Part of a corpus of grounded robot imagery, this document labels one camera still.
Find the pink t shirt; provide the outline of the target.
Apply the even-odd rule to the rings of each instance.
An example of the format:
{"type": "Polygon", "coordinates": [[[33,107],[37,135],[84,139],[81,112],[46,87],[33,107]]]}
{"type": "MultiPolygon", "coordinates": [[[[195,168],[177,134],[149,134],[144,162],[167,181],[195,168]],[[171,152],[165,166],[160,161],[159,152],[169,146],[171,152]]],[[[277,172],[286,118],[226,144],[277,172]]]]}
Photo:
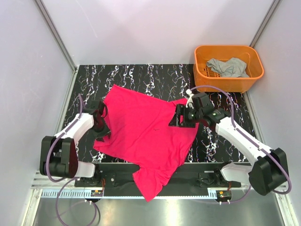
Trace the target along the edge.
{"type": "Polygon", "coordinates": [[[139,166],[134,182],[147,202],[157,196],[183,165],[197,128],[170,127],[172,102],[114,85],[104,99],[111,138],[94,142],[96,151],[139,166]]]}

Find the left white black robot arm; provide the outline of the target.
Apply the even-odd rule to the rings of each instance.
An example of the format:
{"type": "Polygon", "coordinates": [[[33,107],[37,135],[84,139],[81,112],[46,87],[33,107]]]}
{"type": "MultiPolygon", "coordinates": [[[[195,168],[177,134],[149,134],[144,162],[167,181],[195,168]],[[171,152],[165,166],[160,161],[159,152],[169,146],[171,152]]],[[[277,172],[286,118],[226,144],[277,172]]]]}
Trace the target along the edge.
{"type": "Polygon", "coordinates": [[[101,110],[79,113],[62,131],[45,136],[41,142],[40,173],[54,183],[84,178],[91,186],[99,185],[102,175],[96,164],[79,161],[76,152],[76,144],[89,130],[95,141],[104,142],[111,136],[101,110]]]}

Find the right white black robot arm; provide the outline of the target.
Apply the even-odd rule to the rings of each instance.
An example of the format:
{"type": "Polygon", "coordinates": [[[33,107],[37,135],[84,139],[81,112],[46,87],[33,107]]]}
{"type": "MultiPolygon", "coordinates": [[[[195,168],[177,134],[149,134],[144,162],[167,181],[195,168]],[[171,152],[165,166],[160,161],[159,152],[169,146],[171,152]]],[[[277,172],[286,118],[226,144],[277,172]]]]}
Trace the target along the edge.
{"type": "Polygon", "coordinates": [[[212,106],[196,108],[177,104],[169,125],[195,128],[197,123],[213,126],[215,132],[228,140],[249,162],[248,166],[225,164],[213,176],[216,185],[222,187],[236,181],[250,185],[260,195],[270,192],[288,194],[291,191],[287,158],[282,149],[268,147],[239,126],[227,111],[212,106]]]}

